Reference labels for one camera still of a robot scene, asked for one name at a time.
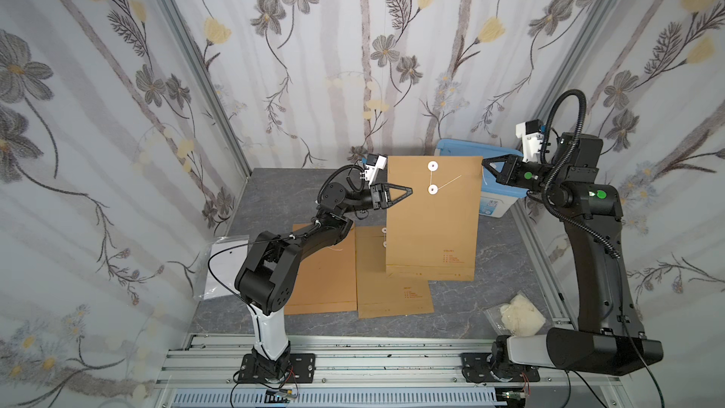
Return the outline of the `brown kraft file bag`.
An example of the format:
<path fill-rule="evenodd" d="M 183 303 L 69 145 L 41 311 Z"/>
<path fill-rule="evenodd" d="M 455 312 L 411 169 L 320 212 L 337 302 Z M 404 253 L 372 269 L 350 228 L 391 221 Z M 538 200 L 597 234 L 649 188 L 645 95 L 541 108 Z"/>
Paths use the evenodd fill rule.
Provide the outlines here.
<path fill-rule="evenodd" d="M 428 281 L 386 274 L 383 227 L 357 228 L 355 242 L 359 319 L 434 312 Z"/>
<path fill-rule="evenodd" d="M 301 264 L 286 315 L 354 312 L 357 303 L 356 230 Z"/>
<path fill-rule="evenodd" d="M 473 281 L 481 157 L 393 156 L 388 182 L 413 194 L 387 210 L 386 274 L 423 281 Z"/>

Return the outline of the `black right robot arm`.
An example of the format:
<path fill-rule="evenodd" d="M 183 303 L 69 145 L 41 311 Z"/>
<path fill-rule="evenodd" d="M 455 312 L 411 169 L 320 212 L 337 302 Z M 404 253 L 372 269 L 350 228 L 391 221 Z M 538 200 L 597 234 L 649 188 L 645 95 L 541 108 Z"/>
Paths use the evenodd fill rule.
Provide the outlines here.
<path fill-rule="evenodd" d="M 497 338 L 487 366 L 500 381 L 532 368 L 623 376 L 664 358 L 662 343 L 647 337 L 628 285 L 619 192 L 596 182 L 602 146 L 596 136 L 566 132 L 549 164 L 515 154 L 481 163 L 498 183 L 540 195 L 564 224 L 578 285 L 576 328 L 552 328 L 543 337 Z"/>

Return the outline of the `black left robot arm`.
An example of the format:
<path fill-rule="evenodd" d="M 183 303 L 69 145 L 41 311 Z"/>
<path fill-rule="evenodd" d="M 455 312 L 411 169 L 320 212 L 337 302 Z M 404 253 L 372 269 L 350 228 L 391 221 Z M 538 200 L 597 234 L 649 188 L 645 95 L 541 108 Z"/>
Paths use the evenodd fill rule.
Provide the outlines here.
<path fill-rule="evenodd" d="M 253 354 L 262 362 L 277 365 L 290 354 L 284 308 L 301 263 L 347 238 L 354 225 L 349 213 L 387 210 L 413 195 L 411 187 L 376 180 L 382 160 L 335 170 L 318 191 L 309 225 L 286 235 L 263 232 L 248 245 L 233 287 L 253 317 Z"/>

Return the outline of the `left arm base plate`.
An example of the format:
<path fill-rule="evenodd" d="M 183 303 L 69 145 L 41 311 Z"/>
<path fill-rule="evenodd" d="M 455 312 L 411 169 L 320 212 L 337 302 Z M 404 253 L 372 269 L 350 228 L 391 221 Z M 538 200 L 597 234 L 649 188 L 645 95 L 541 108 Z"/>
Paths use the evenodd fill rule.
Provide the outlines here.
<path fill-rule="evenodd" d="M 239 370 L 233 375 L 234 383 L 312 383 L 315 378 L 316 355 L 313 353 L 283 354 L 270 360 L 259 353 L 246 354 Z"/>

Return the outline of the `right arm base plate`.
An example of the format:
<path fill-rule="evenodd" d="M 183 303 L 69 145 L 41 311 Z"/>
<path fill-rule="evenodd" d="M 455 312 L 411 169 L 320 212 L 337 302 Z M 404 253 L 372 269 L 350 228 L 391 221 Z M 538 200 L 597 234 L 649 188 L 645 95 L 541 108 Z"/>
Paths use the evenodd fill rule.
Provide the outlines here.
<path fill-rule="evenodd" d="M 492 353 L 465 352 L 460 355 L 462 374 L 467 383 L 538 383 L 534 366 L 513 364 Z"/>

